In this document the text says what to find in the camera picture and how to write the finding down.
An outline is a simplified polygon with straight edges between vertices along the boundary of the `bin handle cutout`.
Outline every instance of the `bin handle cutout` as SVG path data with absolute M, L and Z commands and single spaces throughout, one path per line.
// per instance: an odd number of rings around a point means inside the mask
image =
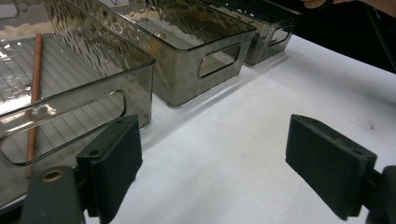
M 236 62 L 239 56 L 241 44 L 236 43 L 222 49 L 212 50 L 201 60 L 198 69 L 198 78 L 206 78 L 219 70 Z
M 114 95 L 116 93 L 122 95 L 123 110 L 120 113 L 119 118 L 123 117 L 127 110 L 126 92 L 120 90 L 109 91 L 109 84 L 111 86 L 111 83 L 111 80 L 105 82 L 102 79 L 100 81 L 92 83 L 91 85 L 84 85 L 80 88 L 75 88 L 67 93 L 59 93 L 44 100 L 37 101 L 33 104 L 26 105 L 24 107 L 21 107 L 20 109 L 10 111 L 4 114 L 3 117 L 0 118 L 0 160 L 8 166 L 28 166 L 44 159 L 48 155 L 53 154 L 54 152 L 59 151 L 64 147 L 71 145 L 72 143 L 76 142 L 81 138 L 84 138 L 92 133 L 95 133 L 105 128 L 109 125 L 109 123 L 111 123 L 111 121 L 104 123 L 97 128 L 88 131 L 87 133 L 84 133 L 75 140 L 66 142 L 63 145 L 56 147 L 49 152 L 43 153 L 42 155 L 37 156 L 30 161 L 13 162 L 7 157 L 2 149 L 2 145 L 11 135 L 27 131 L 35 126 L 43 124 L 49 120 L 58 118 L 61 115 L 83 107 L 84 105 L 92 104 L 110 95 Z M 35 112 L 40 110 L 45 111 L 45 113 L 39 113 L 39 115 L 31 116 Z
M 7 2 L 3 2 L 2 4 L 0 4 L 0 9 L 2 9 L 0 10 L 0 20 L 12 19 L 20 15 L 20 8 L 18 7 L 17 0 L 8 0 L 8 2 L 12 2 L 12 4 L 8 4 Z

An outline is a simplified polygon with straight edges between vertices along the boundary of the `white table surface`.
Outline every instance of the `white table surface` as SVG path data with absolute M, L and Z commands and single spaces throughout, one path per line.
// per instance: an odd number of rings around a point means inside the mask
M 143 165 L 112 223 L 345 223 L 285 163 L 291 114 L 373 151 L 377 171 L 396 164 L 396 75 L 294 36 L 180 108 L 153 96 Z

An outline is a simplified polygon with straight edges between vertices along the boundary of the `copper rod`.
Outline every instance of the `copper rod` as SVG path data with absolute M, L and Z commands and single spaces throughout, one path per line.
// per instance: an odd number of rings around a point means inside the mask
M 41 79 L 41 55 L 43 51 L 43 35 L 37 33 L 35 35 L 35 64 L 34 72 L 32 77 L 32 99 L 31 102 L 35 102 L 40 98 L 40 79 Z M 27 137 L 27 153 L 26 160 L 30 161 L 35 157 L 35 141 L 37 137 L 37 127 L 33 127 L 28 132 Z M 32 165 L 29 165 L 26 169 L 26 178 L 31 178 L 33 175 Z

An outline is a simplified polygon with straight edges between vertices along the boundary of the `plastic storage bin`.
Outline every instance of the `plastic storage bin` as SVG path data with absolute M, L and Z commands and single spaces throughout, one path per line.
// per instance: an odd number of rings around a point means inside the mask
M 0 4 L 8 13 L 0 21 L 0 207 L 26 191 L 26 166 L 74 166 L 113 120 L 134 114 L 144 126 L 151 117 L 152 57 L 71 4 L 18 2 Z M 46 33 L 42 98 L 30 104 L 36 32 Z M 35 157 L 26 161 L 34 126 Z
M 288 45 L 301 13 L 265 0 L 202 0 L 241 21 L 256 26 L 245 63 L 256 65 Z
M 239 74 L 255 31 L 195 1 L 71 2 L 157 60 L 153 91 L 170 106 Z

